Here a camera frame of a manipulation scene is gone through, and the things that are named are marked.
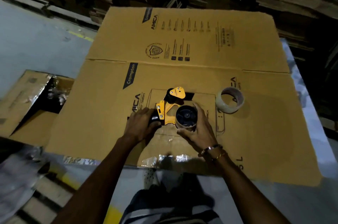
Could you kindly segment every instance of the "person's left arm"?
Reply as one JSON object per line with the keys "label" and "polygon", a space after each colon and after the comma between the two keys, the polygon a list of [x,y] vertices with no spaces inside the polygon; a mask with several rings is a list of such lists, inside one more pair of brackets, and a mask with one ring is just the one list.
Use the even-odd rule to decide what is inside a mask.
{"label": "person's left arm", "polygon": [[151,123],[154,109],[132,113],[124,135],[119,138],[101,164],[82,184],[52,224],[103,223],[124,163],[135,145],[154,132],[160,122]]}

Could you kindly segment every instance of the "gold bracelet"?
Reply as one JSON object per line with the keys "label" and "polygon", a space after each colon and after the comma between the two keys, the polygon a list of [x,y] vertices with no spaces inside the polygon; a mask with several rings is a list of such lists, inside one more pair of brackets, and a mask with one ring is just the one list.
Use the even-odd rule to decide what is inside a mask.
{"label": "gold bracelet", "polygon": [[227,154],[227,153],[224,152],[224,153],[220,154],[218,157],[213,158],[213,159],[211,159],[211,160],[214,162],[214,161],[216,161],[218,158],[220,158],[220,157],[222,157],[222,156],[224,156],[224,155],[226,155],[226,154]]}

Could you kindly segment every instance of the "hand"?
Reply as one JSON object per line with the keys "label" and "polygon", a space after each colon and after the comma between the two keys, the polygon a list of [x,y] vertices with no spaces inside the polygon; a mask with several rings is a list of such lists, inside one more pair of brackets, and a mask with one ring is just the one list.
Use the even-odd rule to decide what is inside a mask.
{"label": "hand", "polygon": [[200,153],[203,149],[218,144],[214,132],[212,131],[211,125],[207,117],[204,114],[204,110],[197,104],[194,103],[197,109],[197,124],[196,131],[191,132],[186,129],[178,129],[177,133],[183,138],[189,139],[197,147],[194,149]]}
{"label": "hand", "polygon": [[123,136],[132,139],[136,145],[149,134],[154,132],[156,127],[161,125],[161,122],[153,122],[148,127],[148,123],[153,112],[153,108],[149,109],[147,107],[137,112],[133,112],[127,121]]}

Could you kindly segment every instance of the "silver bracelet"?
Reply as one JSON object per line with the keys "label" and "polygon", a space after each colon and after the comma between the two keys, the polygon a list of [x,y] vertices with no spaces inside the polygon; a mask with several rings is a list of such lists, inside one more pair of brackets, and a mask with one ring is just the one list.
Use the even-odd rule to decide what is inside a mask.
{"label": "silver bracelet", "polygon": [[222,149],[223,146],[221,144],[216,144],[216,145],[213,145],[211,147],[205,148],[204,150],[202,150],[201,155],[205,155],[208,152],[208,150],[212,150],[214,148],[221,148]]}

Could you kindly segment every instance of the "packing tape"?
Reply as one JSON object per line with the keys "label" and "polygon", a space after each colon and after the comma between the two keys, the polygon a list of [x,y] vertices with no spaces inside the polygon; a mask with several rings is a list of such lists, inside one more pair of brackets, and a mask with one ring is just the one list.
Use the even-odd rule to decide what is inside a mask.
{"label": "packing tape", "polygon": [[[233,96],[236,99],[237,102],[237,106],[236,107],[231,107],[227,104],[224,103],[224,101],[222,100],[222,95],[223,94],[229,94],[231,96]],[[240,90],[238,90],[237,88],[234,87],[227,87],[225,89],[223,89],[222,91],[220,91],[216,97],[216,107],[218,110],[222,111],[223,113],[226,114],[232,114],[234,112],[236,112],[237,110],[239,110],[244,104],[244,96],[241,93]]]}

